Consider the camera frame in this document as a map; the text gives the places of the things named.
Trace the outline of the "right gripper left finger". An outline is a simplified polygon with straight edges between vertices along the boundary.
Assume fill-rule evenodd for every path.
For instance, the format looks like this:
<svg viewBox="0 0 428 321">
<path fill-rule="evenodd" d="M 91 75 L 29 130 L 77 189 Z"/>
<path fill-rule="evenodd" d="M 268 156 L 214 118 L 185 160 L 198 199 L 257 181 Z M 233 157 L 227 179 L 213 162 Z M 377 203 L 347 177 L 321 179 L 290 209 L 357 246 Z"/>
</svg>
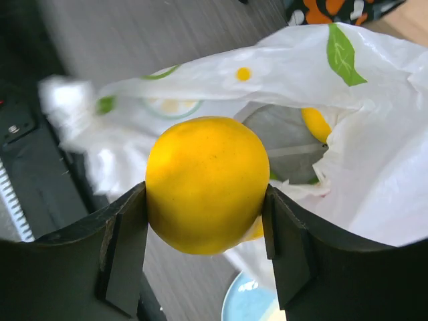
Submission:
<svg viewBox="0 0 428 321">
<path fill-rule="evenodd" d="M 2 320 L 136 320 L 144 184 L 31 243 L 1 242 Z"/>
</svg>

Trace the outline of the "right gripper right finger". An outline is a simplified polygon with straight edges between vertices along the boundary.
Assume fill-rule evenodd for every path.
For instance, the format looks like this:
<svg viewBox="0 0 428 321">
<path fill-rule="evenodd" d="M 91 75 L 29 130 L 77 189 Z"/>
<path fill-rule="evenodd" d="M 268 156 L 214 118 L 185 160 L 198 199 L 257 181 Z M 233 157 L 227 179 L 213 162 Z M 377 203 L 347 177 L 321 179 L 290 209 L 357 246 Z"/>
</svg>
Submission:
<svg viewBox="0 0 428 321">
<path fill-rule="evenodd" d="M 262 213 L 278 302 L 288 320 L 426 320 L 427 241 L 357 236 L 268 187 Z"/>
</svg>

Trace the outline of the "yellow fake orange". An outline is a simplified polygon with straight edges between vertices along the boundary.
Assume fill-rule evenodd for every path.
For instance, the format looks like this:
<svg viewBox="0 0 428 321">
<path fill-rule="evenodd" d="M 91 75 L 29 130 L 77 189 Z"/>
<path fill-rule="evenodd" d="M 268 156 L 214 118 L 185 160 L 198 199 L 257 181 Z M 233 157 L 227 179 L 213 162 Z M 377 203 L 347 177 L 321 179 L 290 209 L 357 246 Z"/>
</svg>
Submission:
<svg viewBox="0 0 428 321">
<path fill-rule="evenodd" d="M 161 134 L 150 152 L 148 221 L 178 251 L 222 253 L 251 235 L 269 181 L 267 152 L 248 127 L 194 118 Z"/>
</svg>

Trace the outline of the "yellow fake lemon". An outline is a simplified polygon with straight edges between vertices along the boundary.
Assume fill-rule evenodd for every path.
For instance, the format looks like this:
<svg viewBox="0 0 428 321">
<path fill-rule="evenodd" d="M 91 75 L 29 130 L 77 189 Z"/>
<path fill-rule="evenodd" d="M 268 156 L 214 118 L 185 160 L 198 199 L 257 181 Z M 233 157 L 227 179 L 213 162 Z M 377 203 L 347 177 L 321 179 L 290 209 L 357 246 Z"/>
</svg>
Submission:
<svg viewBox="0 0 428 321">
<path fill-rule="evenodd" d="M 303 108 L 302 119 L 312 136 L 326 144 L 332 130 L 323 115 L 315 108 Z"/>
</svg>

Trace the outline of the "white plastic bag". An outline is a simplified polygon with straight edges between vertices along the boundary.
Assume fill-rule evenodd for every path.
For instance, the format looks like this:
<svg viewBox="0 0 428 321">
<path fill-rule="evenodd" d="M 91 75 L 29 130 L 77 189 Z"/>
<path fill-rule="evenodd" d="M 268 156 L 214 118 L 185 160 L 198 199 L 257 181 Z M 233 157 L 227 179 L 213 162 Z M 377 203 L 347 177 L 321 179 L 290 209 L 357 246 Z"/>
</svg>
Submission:
<svg viewBox="0 0 428 321">
<path fill-rule="evenodd" d="M 145 182 L 150 152 L 172 126 L 226 117 L 257 135 L 268 185 L 303 208 L 387 245 L 427 236 L 427 48 L 410 41 L 344 23 L 286 27 L 100 90 L 52 76 L 39 96 L 61 147 L 84 155 L 96 194 L 117 197 Z M 307 129 L 303 108 L 330 125 L 326 144 Z M 222 253 L 272 288 L 260 223 Z"/>
</svg>

